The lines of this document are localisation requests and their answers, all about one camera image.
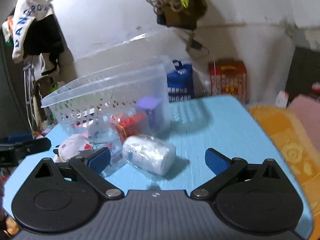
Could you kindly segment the white black hanging jacket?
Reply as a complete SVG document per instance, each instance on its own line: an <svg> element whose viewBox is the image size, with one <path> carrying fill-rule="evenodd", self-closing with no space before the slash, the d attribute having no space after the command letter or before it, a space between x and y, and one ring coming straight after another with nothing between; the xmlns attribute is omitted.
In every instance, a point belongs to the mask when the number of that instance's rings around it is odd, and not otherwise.
<svg viewBox="0 0 320 240"><path fill-rule="evenodd" d="M40 57L40 75L58 77L65 39L48 0L17 0L12 17L12 61Z"/></svg>

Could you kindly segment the translucent plastic basket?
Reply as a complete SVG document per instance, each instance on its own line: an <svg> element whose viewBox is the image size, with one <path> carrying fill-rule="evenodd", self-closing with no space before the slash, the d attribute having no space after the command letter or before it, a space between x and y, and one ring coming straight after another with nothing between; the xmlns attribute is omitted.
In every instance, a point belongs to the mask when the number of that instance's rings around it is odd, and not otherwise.
<svg viewBox="0 0 320 240"><path fill-rule="evenodd" d="M41 100L69 135L83 134L89 140L105 142L112 127L111 115L133 115L137 102L146 96L163 101L164 125L169 128L172 113L168 100L167 74L174 64L168 56L119 64L79 77Z"/></svg>

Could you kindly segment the red small box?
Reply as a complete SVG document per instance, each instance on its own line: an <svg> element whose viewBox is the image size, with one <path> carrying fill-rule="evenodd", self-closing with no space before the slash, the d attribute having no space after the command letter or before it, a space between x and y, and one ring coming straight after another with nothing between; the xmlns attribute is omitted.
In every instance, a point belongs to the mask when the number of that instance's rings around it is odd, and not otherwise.
<svg viewBox="0 0 320 240"><path fill-rule="evenodd" d="M148 117L142 112L134 113L131 116L126 114L111 115L109 124L118 133L121 144L130 136L150 133Z"/></svg>

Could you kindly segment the purple white box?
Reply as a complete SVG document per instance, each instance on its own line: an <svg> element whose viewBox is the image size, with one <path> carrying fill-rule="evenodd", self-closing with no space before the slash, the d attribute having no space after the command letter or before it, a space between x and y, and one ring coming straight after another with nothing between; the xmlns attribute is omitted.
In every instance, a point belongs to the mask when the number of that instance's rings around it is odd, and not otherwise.
<svg viewBox="0 0 320 240"><path fill-rule="evenodd" d="M153 133L157 133L163 128L164 109L162 99L151 96L143 97L137 102L136 111L146 114Z"/></svg>

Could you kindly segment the blue shopping bag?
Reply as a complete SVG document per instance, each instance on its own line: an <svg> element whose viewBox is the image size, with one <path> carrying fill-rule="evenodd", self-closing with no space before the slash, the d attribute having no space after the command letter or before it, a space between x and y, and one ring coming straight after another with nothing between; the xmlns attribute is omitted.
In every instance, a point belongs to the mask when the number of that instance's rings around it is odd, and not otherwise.
<svg viewBox="0 0 320 240"><path fill-rule="evenodd" d="M169 102L185 101L194 98L193 67L181 61L172 61L175 67L167 74Z"/></svg>

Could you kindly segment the grey plush toy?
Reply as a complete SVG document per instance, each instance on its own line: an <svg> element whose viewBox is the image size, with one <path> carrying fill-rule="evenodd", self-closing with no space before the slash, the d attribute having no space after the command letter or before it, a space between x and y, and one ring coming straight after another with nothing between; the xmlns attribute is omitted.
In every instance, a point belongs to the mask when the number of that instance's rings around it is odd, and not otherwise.
<svg viewBox="0 0 320 240"><path fill-rule="evenodd" d="M53 150L55 163L67 163L69 159L77 155L84 157L93 153L93 146L89 140L81 134L74 134L64 140L59 146Z"/></svg>

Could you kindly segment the red gift box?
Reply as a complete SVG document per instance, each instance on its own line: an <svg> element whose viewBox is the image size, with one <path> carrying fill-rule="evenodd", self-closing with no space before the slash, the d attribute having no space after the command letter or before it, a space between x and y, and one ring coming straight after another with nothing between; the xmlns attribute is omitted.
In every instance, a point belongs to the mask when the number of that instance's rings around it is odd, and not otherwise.
<svg viewBox="0 0 320 240"><path fill-rule="evenodd" d="M208 64L212 96L232 95L240 102L247 101L247 69L243 61L218 60Z"/></svg>

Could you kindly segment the white roll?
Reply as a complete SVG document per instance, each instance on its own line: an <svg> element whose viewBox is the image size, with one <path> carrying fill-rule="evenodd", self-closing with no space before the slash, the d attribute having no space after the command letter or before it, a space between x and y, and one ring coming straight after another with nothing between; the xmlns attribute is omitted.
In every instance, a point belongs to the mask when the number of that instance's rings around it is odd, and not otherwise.
<svg viewBox="0 0 320 240"><path fill-rule="evenodd" d="M137 168L165 176L176 159L176 147L150 135L133 135L123 143L123 157Z"/></svg>

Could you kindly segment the small white box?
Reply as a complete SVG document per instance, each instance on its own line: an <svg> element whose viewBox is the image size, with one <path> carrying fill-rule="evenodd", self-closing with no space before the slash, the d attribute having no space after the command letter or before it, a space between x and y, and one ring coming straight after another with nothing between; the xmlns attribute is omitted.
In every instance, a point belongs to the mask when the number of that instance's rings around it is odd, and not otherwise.
<svg viewBox="0 0 320 240"><path fill-rule="evenodd" d="M288 102L289 102L289 94L281 90L276 97L275 105L279 108L286 108Z"/></svg>

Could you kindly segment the clear plastic bottle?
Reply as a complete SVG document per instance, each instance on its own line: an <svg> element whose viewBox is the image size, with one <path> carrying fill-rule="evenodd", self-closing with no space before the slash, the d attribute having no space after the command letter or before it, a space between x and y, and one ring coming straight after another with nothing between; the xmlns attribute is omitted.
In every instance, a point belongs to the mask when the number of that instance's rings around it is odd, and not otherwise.
<svg viewBox="0 0 320 240"><path fill-rule="evenodd" d="M109 131L105 138L104 146L111 153L110 163L101 173L103 178L107 178L122 168L126 164L126 161L123 158L123 146L116 131Z"/></svg>

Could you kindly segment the orange floral blanket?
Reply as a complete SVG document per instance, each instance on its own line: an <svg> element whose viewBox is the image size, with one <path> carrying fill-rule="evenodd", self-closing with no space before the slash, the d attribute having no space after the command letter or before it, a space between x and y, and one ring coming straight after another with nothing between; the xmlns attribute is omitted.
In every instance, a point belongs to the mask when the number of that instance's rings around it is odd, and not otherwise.
<svg viewBox="0 0 320 240"><path fill-rule="evenodd" d="M319 152L293 111L274 106L252 106L249 112L298 179L312 210L314 228L310 238L319 239Z"/></svg>

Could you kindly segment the dark wooden headboard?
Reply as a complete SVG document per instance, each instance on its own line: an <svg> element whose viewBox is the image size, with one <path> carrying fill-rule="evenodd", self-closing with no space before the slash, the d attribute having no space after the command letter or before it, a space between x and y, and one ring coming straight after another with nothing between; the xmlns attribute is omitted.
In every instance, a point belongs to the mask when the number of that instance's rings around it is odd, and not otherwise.
<svg viewBox="0 0 320 240"><path fill-rule="evenodd" d="M315 98L316 92L312 90L314 83L319 83L319 52L296 47L285 87L289 102L299 94Z"/></svg>

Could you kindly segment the pink blanket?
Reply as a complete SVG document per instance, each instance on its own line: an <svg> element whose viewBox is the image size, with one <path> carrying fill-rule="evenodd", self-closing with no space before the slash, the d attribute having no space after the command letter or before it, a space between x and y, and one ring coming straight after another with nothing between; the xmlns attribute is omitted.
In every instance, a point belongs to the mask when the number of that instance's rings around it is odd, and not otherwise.
<svg viewBox="0 0 320 240"><path fill-rule="evenodd" d="M319 101L300 94L291 102L291 104L289 105L289 110L291 110L300 120L313 146L319 152Z"/></svg>

